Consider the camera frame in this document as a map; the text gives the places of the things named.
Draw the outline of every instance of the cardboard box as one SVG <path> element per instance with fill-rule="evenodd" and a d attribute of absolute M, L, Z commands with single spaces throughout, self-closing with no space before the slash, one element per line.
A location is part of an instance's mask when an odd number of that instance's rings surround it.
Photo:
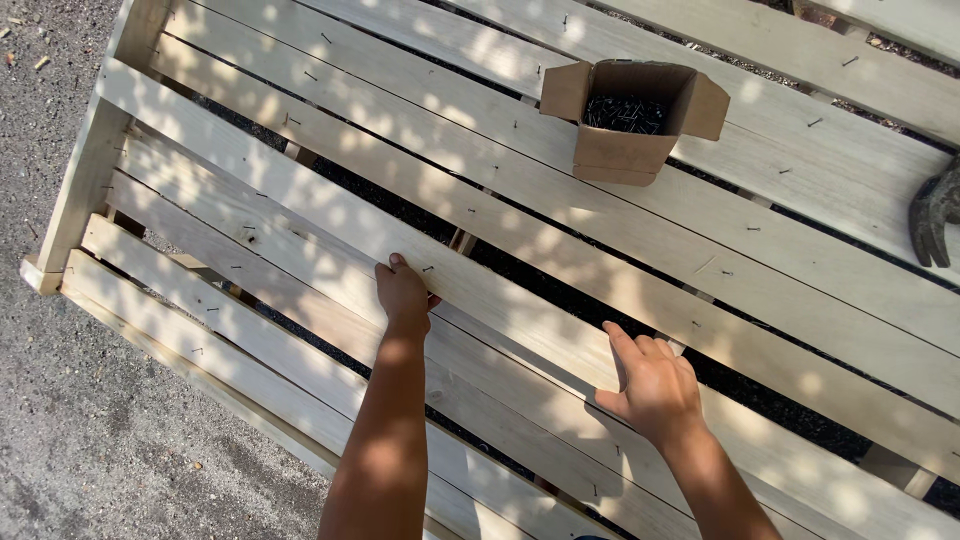
<path fill-rule="evenodd" d="M 632 134 L 581 123 L 595 95 L 636 96 L 667 107 L 662 135 Z M 720 138 L 730 96 L 692 67 L 655 61 L 580 61 L 543 74 L 540 114 L 580 124 L 573 176 L 615 184 L 650 185 L 680 135 Z"/>

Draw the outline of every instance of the hand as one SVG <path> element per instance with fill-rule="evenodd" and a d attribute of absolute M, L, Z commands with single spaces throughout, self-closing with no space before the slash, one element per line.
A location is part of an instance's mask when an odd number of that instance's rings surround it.
<path fill-rule="evenodd" d="M 424 334 L 430 331 L 430 319 L 427 311 L 440 303 L 441 298 L 426 290 L 423 280 L 407 264 L 403 255 L 390 254 L 390 266 L 377 263 L 376 296 L 387 312 L 391 324 L 423 324 Z"/>
<path fill-rule="evenodd" d="M 663 453 L 686 434 L 706 430 L 700 389 L 693 367 L 674 356 L 662 339 L 630 339 L 618 325 L 605 322 L 613 350 L 623 362 L 627 388 L 619 394 L 596 390 L 596 403 L 623 418 Z"/>

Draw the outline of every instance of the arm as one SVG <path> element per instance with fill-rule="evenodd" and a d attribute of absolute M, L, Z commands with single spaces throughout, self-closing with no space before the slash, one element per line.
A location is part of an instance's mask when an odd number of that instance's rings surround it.
<path fill-rule="evenodd" d="M 627 373 L 619 394 L 598 389 L 596 403 L 630 422 L 663 456 L 704 540 L 780 540 L 770 518 L 733 467 L 700 408 L 693 367 L 662 339 L 630 339 L 604 323 Z"/>
<path fill-rule="evenodd" d="M 423 340 L 430 331 L 423 281 L 399 254 L 376 265 L 387 330 L 363 404 L 326 496 L 320 540 L 422 537 L 426 500 Z"/>

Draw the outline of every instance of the gravel ground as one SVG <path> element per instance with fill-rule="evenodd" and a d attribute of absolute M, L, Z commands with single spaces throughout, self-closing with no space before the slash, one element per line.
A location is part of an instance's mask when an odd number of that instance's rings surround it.
<path fill-rule="evenodd" d="M 0 0 L 0 538 L 310 538 L 326 479 L 17 274 L 119 6 Z"/>

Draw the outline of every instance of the hammer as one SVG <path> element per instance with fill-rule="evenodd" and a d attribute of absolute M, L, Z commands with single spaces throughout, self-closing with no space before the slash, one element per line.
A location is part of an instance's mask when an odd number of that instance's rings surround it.
<path fill-rule="evenodd" d="M 944 226 L 960 224 L 960 155 L 947 170 L 930 178 L 910 203 L 910 240 L 920 264 L 950 267 Z"/>

